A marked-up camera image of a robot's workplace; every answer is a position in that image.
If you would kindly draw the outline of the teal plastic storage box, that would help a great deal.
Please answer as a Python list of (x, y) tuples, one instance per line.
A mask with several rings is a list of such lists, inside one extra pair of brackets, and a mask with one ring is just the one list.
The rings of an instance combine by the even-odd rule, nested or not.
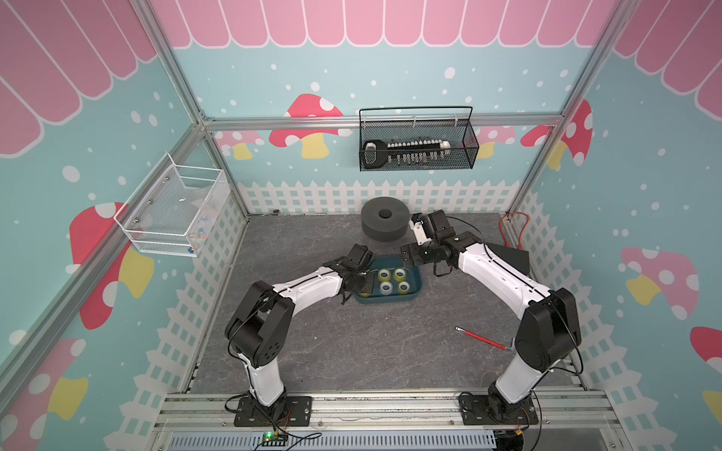
[(398, 255), (381, 255), (370, 262), (372, 292), (355, 293), (360, 304), (387, 304), (412, 301), (423, 289), (419, 268), (406, 268)]

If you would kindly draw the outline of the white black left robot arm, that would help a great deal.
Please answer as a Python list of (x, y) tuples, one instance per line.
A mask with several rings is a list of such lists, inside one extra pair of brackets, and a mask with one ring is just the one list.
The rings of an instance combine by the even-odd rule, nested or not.
[(225, 329), (231, 356), (244, 363), (249, 396), (270, 409), (284, 403), (278, 355), (283, 349), (294, 316), (317, 302), (338, 295), (348, 300), (355, 293), (369, 293), (374, 276), (373, 253), (356, 244), (346, 256), (332, 259), (314, 272), (293, 281), (251, 285)]

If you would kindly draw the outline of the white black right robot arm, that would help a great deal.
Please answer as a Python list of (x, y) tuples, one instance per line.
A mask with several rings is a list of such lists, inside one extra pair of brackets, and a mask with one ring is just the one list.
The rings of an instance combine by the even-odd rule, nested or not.
[(400, 249), (406, 267), (446, 263), (490, 289), (520, 319), (513, 360), (486, 397), (494, 422), (512, 419), (556, 363), (579, 351), (582, 336), (575, 297), (519, 272), (477, 234), (456, 232), (443, 210), (415, 213), (409, 227), (416, 241)]

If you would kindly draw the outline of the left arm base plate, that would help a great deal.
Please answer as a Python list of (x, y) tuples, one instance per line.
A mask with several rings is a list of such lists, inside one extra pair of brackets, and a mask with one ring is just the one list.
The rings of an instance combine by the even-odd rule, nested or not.
[(240, 398), (235, 410), (235, 427), (281, 426), (308, 427), (312, 410), (312, 397), (282, 395), (271, 406), (263, 406), (250, 394)]

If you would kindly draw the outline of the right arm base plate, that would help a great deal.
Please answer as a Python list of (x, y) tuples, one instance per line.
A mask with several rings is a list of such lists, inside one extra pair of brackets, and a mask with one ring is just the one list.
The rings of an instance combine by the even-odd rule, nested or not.
[(462, 392), (458, 405), (465, 426), (505, 426), (527, 428), (540, 420), (532, 396), (515, 404), (507, 404), (498, 395), (475, 395)]

